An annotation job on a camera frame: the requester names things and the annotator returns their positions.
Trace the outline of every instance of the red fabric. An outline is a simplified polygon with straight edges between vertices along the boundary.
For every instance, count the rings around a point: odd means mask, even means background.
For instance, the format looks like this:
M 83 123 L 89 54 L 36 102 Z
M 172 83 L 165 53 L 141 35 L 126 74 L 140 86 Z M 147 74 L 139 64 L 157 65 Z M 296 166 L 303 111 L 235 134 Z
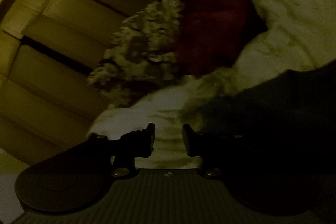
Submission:
M 244 46 L 266 30 L 251 0 L 182 1 L 175 53 L 186 74 L 201 77 L 232 66 Z

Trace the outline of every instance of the ribbed black surface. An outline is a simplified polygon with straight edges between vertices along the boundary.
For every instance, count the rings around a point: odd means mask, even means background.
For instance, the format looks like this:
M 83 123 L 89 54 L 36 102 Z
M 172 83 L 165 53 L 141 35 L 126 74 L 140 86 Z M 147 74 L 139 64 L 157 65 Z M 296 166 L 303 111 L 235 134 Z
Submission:
M 271 217 L 233 199 L 224 184 L 189 170 L 140 170 L 116 181 L 95 205 L 63 216 L 24 213 L 13 224 L 271 224 L 320 223 L 311 213 Z

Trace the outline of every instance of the white surface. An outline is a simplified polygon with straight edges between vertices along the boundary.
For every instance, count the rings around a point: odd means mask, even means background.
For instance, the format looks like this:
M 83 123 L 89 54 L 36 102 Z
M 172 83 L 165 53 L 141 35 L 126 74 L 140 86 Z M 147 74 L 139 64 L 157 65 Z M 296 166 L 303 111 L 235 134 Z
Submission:
M 14 185 L 18 175 L 0 175 L 0 220 L 9 224 L 24 213 L 15 195 Z

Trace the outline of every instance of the rumpled sheet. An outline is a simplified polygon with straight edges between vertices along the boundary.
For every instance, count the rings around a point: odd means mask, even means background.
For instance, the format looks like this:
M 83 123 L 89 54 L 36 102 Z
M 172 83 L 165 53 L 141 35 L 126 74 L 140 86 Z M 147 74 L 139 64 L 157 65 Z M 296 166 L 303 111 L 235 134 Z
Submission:
M 200 130 L 197 108 L 217 95 L 238 92 L 277 77 L 288 69 L 309 71 L 336 58 L 336 0 L 252 0 L 268 31 L 255 37 L 233 68 L 220 68 L 200 79 L 185 76 L 174 87 L 142 98 L 131 108 L 105 110 L 90 133 L 118 139 L 121 135 L 156 125 L 154 152 L 136 158 L 138 168 L 197 168 L 200 159 L 186 154 L 182 125 Z

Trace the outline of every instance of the metal rivet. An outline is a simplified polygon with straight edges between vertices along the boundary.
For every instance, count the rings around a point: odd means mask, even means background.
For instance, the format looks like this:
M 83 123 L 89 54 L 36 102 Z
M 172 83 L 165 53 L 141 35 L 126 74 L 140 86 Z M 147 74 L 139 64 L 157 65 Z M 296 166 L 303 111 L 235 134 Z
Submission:
M 126 176 L 129 174 L 129 169 L 127 168 L 117 168 L 113 171 L 113 174 L 115 174 L 116 176 Z
M 220 174 L 222 174 L 222 171 L 218 168 L 209 168 L 208 170 L 206 170 L 205 173 L 208 176 L 215 177 L 215 176 L 219 176 Z

